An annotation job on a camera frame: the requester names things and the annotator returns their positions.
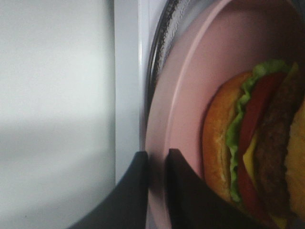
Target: hamburger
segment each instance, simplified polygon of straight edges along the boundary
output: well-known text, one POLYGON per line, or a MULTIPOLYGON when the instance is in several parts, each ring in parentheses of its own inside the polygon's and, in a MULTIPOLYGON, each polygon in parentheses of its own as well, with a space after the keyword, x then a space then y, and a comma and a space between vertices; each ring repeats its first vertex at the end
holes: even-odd
POLYGON ((270 228, 305 220, 305 77, 268 60, 232 77, 203 124, 207 185, 270 228))

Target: yellow cheese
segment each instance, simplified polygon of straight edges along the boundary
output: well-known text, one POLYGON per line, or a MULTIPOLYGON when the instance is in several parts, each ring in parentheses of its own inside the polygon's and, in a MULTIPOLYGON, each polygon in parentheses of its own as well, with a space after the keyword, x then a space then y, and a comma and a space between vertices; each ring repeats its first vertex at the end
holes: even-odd
MULTIPOLYGON (((256 147, 256 143, 257 143, 257 138, 258 138, 258 131, 256 131, 254 133, 254 135, 251 139, 251 143, 250 143, 248 149, 246 150, 245 154, 243 155, 244 166, 245 166, 246 171, 247 171, 250 179, 252 180, 252 183, 253 183, 256 190, 257 190, 257 183, 256 183, 256 179, 254 177, 254 159, 253 159, 253 156, 254 156, 254 150, 255 150, 255 147, 256 147)), ((285 229, 286 228, 287 219, 276 217, 276 216, 271 215, 271 214, 269 214, 269 215, 280 229, 285 229)))

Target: plate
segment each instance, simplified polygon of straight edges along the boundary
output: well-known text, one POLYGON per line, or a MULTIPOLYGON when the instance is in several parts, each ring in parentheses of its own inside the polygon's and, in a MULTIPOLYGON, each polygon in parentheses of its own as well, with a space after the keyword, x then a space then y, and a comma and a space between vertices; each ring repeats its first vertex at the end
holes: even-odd
POLYGON ((304 24, 286 0, 215 1, 175 43, 155 89, 145 143, 158 228, 171 226, 163 185, 169 148, 180 149, 203 179, 201 132, 211 97, 233 75, 271 58, 304 66, 304 24))

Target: green lettuce leaf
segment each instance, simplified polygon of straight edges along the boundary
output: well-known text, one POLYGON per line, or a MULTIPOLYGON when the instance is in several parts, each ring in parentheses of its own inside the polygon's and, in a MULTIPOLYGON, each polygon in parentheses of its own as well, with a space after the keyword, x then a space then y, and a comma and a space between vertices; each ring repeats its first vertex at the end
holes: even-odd
POLYGON ((245 106, 251 99, 251 91, 253 90, 257 81, 264 75, 275 73, 275 72, 285 72, 290 71, 290 67, 283 60, 268 60, 266 62, 256 65, 252 70, 252 76, 242 84, 242 90, 244 94, 236 103, 236 117, 232 123, 228 126, 226 131, 226 145, 229 147, 231 152, 231 197, 233 201, 240 202, 241 196, 238 191, 237 184, 237 166, 238 166, 238 140, 239 132, 241 127, 241 122, 245 113, 245 106))

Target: tomato slice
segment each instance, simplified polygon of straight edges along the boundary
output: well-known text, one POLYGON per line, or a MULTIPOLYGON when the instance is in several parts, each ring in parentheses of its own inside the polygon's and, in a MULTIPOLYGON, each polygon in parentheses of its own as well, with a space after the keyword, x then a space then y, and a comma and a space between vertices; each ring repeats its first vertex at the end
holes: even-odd
POLYGON ((272 73, 264 76, 257 82, 252 91, 251 100, 246 105, 246 112, 241 124, 238 146, 237 182, 243 204, 253 217, 272 228, 277 228, 277 226, 265 210, 264 204, 246 171, 243 155, 250 145, 253 134, 263 118, 273 94, 285 76, 285 73, 272 73))

